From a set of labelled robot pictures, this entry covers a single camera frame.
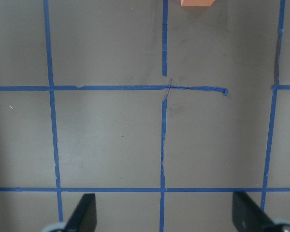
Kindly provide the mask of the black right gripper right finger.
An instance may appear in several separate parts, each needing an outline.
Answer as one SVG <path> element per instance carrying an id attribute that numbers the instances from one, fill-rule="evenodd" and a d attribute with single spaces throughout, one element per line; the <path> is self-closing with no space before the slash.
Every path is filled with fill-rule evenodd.
<path id="1" fill-rule="evenodd" d="M 273 232 L 274 222 L 246 192 L 232 194 L 232 222 L 238 232 Z"/>

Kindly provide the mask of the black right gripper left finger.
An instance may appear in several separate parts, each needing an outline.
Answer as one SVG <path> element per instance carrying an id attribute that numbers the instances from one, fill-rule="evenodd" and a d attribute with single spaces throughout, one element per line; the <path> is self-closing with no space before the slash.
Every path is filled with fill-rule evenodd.
<path id="1" fill-rule="evenodd" d="M 82 196 L 64 227 L 65 232 L 94 232 L 97 226 L 97 208 L 94 193 Z"/>

